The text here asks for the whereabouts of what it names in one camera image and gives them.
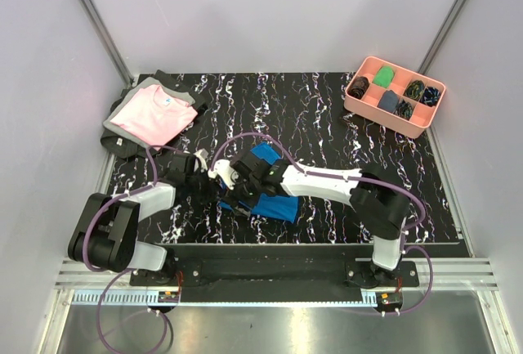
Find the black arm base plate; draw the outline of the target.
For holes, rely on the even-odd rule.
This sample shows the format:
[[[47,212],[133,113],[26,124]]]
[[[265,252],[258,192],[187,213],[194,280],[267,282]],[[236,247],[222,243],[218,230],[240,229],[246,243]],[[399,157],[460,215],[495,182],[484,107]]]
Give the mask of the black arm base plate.
[[[191,258],[169,251],[162,271],[139,271],[130,284],[158,288],[161,302],[166,302],[169,289],[180,285],[184,304],[372,307],[375,291],[416,289],[420,282],[417,267],[409,261],[386,271],[343,254]]]

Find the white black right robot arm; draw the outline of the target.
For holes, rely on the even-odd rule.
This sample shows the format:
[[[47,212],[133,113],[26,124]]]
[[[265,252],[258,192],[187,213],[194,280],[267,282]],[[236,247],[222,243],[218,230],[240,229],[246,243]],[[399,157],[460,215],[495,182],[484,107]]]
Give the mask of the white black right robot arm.
[[[263,195],[311,197],[350,206],[373,237],[373,280],[386,286],[399,278],[400,237],[410,201],[402,189],[379,180],[373,170],[315,168],[287,159],[269,163],[247,152],[232,160],[219,159],[209,175],[221,181],[223,201],[247,216]]]

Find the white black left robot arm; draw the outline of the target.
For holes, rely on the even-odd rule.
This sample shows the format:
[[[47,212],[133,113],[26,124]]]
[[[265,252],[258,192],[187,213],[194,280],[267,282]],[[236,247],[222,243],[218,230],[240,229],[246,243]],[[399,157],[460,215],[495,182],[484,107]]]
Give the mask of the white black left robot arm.
[[[68,257],[97,271],[146,270],[158,285],[170,284],[177,266],[164,247],[137,239],[138,226],[187,196],[211,199],[207,158],[204,149],[175,153],[162,180],[154,184],[116,196],[90,195],[69,241]]]

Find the blue satin napkin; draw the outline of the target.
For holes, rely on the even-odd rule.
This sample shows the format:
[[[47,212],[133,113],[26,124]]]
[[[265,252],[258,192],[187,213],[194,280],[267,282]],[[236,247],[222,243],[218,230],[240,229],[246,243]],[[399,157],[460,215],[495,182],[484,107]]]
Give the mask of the blue satin napkin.
[[[289,162],[268,144],[261,143],[232,159],[234,188],[225,188],[221,206],[238,215],[260,215],[294,222],[298,198],[287,195],[273,177],[281,174]]]

